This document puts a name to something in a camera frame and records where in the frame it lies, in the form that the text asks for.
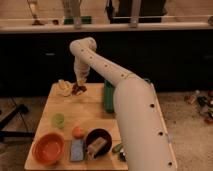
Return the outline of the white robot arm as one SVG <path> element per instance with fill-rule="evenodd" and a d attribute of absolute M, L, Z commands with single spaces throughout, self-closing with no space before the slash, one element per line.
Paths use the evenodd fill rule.
<path fill-rule="evenodd" d="M 96 53 L 92 37 L 70 43 L 74 69 L 93 68 L 114 87 L 113 103 L 128 171 L 177 171 L 177 162 L 152 84 Z"/>

